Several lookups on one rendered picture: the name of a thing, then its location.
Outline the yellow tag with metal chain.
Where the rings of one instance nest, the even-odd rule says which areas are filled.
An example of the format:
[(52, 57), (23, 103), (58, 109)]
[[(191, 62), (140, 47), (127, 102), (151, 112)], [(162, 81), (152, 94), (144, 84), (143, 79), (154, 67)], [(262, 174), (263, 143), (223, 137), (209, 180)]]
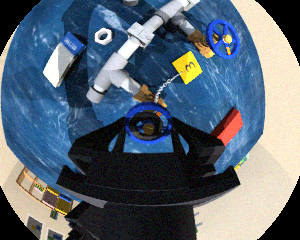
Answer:
[[(202, 72), (199, 64), (197, 63), (197, 61), (191, 51), (189, 51), (188, 53), (186, 53), (185, 55), (183, 55), (182, 57), (180, 57), (179, 59), (174, 61), (172, 64), (175, 67), (175, 69), (177, 70), (177, 72), (179, 73), (178, 75), (180, 75), (181, 78), (183, 79), (185, 84), (190, 82), (192, 79), (194, 79), (197, 75), (199, 75)], [(176, 76), (178, 76), (178, 75), (176, 75)], [(174, 76), (174, 77), (176, 77), (176, 76)], [(175, 79), (174, 77), (171, 80)], [(171, 80), (170, 80), (170, 82), (171, 82)], [(167, 84), (170, 82), (167, 80), (167, 82), (164, 84)], [(158, 94), (160, 94), (160, 91), (163, 89), (163, 87), (166, 86), (164, 84), (162, 87), (159, 87), (159, 90), (157, 90), (157, 92), (158, 91), (159, 92), (157, 94), (155, 94), (156, 97), (155, 97), (154, 102), (156, 102), (156, 103), (158, 101), (157, 98), (159, 97)], [(162, 88), (162, 89), (160, 89), (160, 88)]]

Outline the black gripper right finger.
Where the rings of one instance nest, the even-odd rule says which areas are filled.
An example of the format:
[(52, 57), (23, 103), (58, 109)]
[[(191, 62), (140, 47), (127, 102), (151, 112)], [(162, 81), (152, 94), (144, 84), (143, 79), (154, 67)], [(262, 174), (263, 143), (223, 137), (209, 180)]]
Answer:
[[(182, 152), (185, 155), (189, 172), (196, 167), (214, 165), (225, 151), (226, 147), (221, 139), (194, 128), (175, 117), (172, 117), (172, 121), (173, 152)], [(189, 145), (187, 154), (178, 133)]]

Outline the red rectangular block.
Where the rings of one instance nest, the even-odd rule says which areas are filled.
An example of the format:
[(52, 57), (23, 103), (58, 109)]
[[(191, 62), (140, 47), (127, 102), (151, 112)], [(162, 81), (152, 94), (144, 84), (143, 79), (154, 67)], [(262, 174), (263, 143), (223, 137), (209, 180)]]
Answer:
[(226, 145), (243, 126), (240, 111), (232, 108), (222, 122), (213, 130), (210, 135), (222, 139)]

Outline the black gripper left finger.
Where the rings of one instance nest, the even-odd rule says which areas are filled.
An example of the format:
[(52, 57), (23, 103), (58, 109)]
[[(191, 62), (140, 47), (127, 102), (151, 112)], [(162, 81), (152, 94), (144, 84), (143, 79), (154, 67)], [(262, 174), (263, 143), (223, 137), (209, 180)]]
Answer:
[(119, 133), (112, 151), (123, 152), (126, 138), (124, 121), (125, 116), (107, 126), (77, 138), (72, 146), (109, 151), (108, 146), (110, 142)]

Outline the white hex nut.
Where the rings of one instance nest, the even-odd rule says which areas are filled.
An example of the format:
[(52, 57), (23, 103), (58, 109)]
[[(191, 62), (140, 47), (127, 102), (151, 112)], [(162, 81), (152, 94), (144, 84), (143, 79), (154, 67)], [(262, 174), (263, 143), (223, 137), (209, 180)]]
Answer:
[[(106, 33), (108, 34), (107, 38), (105, 40), (100, 40), (101, 35), (106, 34)], [(111, 30), (102, 28), (98, 32), (95, 33), (95, 42), (97, 42), (99, 44), (102, 44), (102, 45), (106, 45), (111, 41), (112, 41), (112, 32), (111, 32)]]

